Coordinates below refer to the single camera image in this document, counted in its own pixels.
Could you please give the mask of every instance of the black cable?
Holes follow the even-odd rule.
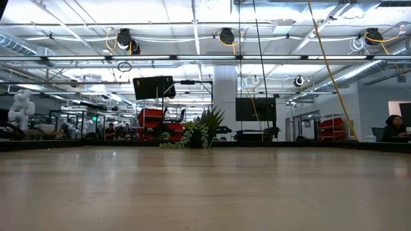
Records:
[[[252,0],[252,6],[254,7],[254,14],[256,15],[256,28],[257,28],[257,36],[258,36],[258,48],[259,48],[259,56],[261,59],[261,67],[263,68],[263,78],[264,78],[264,88],[265,88],[265,97],[268,98],[267,92],[267,82],[265,81],[265,71],[264,71],[264,61],[263,61],[263,52],[261,51],[261,41],[259,37],[259,29],[258,29],[258,20],[257,20],[257,11],[256,11],[256,1]],[[267,121],[267,129],[270,128],[270,122]]]
[[[240,45],[240,56],[241,56],[241,16],[240,16],[240,4],[241,1],[238,0],[238,36],[240,37],[240,43],[238,45]],[[239,72],[240,72],[240,112],[243,112],[243,65],[241,62],[242,58],[240,59],[240,67],[238,68]],[[243,120],[241,120],[241,131],[243,130]]]

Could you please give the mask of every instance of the white ceiling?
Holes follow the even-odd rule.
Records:
[[[101,0],[77,0],[83,9],[81,9],[73,0],[66,0],[66,2],[73,8],[70,9],[63,0],[46,0],[43,1],[47,6],[47,9],[56,15],[61,21],[66,24],[83,24],[82,19],[87,24],[132,24],[132,23],[176,23],[185,22],[189,23],[185,26],[140,26],[131,28],[133,36],[137,37],[150,37],[150,38],[162,38],[162,39],[193,39],[194,27],[191,24],[193,20],[193,11],[191,8],[191,1],[181,0],[117,0],[117,1],[101,1]],[[195,1],[195,14],[198,26],[198,36],[212,37],[213,33],[218,33],[223,24],[217,25],[201,25],[202,22],[233,22],[238,23],[238,10],[236,6],[233,6],[232,13],[231,6],[228,0],[196,0]],[[337,4],[313,4],[314,16],[317,22],[325,19],[330,11]],[[383,33],[384,38],[395,37],[398,33],[392,29],[392,26],[397,25],[401,21],[408,21],[411,19],[411,9],[374,9],[376,4],[361,4],[355,6],[352,10],[343,14],[343,17],[339,17],[337,20],[330,22],[321,32],[321,36],[324,38],[330,37],[352,37],[357,36],[359,33],[364,34],[366,28],[376,27]],[[240,19],[241,22],[247,22],[250,26],[242,26],[240,29],[238,25],[228,25],[233,28],[233,33],[238,38],[239,31],[246,32],[245,40],[256,39],[257,29],[255,25],[255,15],[258,17],[259,22],[272,22],[278,19],[293,19],[295,21],[293,27],[289,31],[291,36],[304,37],[308,32],[313,29],[311,15],[308,11],[306,4],[299,4],[298,6],[292,4],[271,4],[271,5],[258,5],[257,14],[254,14],[252,7],[249,5],[241,8]],[[56,24],[52,27],[37,27],[37,28],[11,28],[10,25],[5,24]],[[36,7],[30,0],[13,0],[9,1],[6,11],[0,21],[0,28],[6,30],[8,33],[20,37],[21,39],[42,37],[44,32],[46,34],[53,33],[55,37],[63,36],[67,38],[74,38],[72,34],[63,29],[56,19],[43,12]],[[114,36],[118,31],[118,28],[114,28],[114,31],[110,33],[110,36]],[[107,27],[95,28],[91,30],[86,27],[77,27],[72,30],[85,39],[104,39],[107,33]],[[260,26],[259,33],[262,38],[273,37],[274,27]],[[403,28],[405,34],[389,44],[395,44],[402,38],[409,34],[411,26],[408,24]],[[138,41],[141,46],[142,55],[173,55],[173,54],[196,54],[195,41],[180,42],[180,43],[158,43]],[[301,41],[295,39],[281,39],[273,41],[261,42],[261,50],[263,54],[288,54],[292,51]],[[346,55],[352,51],[350,48],[351,40],[324,42],[324,48],[329,55]],[[67,41],[67,40],[31,40],[30,44],[38,46],[44,46],[52,49],[57,55],[97,55],[92,49],[86,47],[81,42]],[[105,41],[91,42],[92,47],[103,53],[106,50]],[[380,46],[365,46],[371,53],[381,51]],[[112,51],[114,54],[124,54],[123,50],[116,49]],[[201,54],[225,54],[231,55],[233,52],[232,47],[223,46],[218,39],[207,38],[200,40],[200,53]],[[3,55],[16,55],[9,53],[4,49],[0,49],[0,53]],[[236,46],[236,54],[240,53],[240,46]],[[241,43],[241,54],[253,54],[259,55],[259,43],[258,42],[243,42]],[[301,55],[319,55],[321,51],[319,49],[319,43],[311,41],[307,43],[299,52]],[[290,88],[292,87],[292,79],[283,83],[286,78],[285,75],[291,76],[313,76],[314,82],[317,81],[315,77],[324,76],[326,70],[324,65],[282,65],[279,66],[271,80],[267,81],[269,88]],[[333,65],[332,70],[341,69],[343,65]],[[265,65],[265,72],[269,72],[273,68],[273,65]],[[146,69],[143,68],[140,71],[132,70],[130,74],[135,76],[143,73],[145,76],[158,76],[158,75],[173,75],[175,78],[198,78],[197,65],[183,65],[178,68],[162,68],[162,69]],[[263,74],[260,65],[243,65],[243,74],[250,74],[250,76],[261,76]],[[101,76],[102,80],[112,81],[113,75],[108,69],[70,69],[65,72],[67,75],[81,78],[84,75]],[[212,65],[202,65],[203,76],[213,75]],[[254,84],[251,78],[247,79],[249,87],[253,87]],[[110,87],[113,90],[132,91],[130,86]]]

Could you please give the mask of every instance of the tv screen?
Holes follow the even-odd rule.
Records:
[[[165,92],[167,89],[168,91],[164,93],[164,97],[175,96],[172,76],[134,78],[133,84],[136,100],[161,98],[163,97],[162,90]]]
[[[251,98],[236,98],[237,121],[257,121],[257,116],[260,121],[277,121],[275,98],[253,98],[253,100],[255,110]]]

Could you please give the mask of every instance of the dark hair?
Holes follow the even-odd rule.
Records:
[[[390,115],[390,117],[388,117],[388,119],[385,121],[385,123],[387,125],[392,125],[392,122],[396,117],[400,117],[402,119],[402,117],[399,116],[399,115]]]

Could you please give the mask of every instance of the woman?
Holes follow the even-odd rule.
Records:
[[[399,115],[390,115],[385,121],[384,134],[381,142],[395,142],[395,137],[407,134],[407,128],[403,124],[403,118]]]

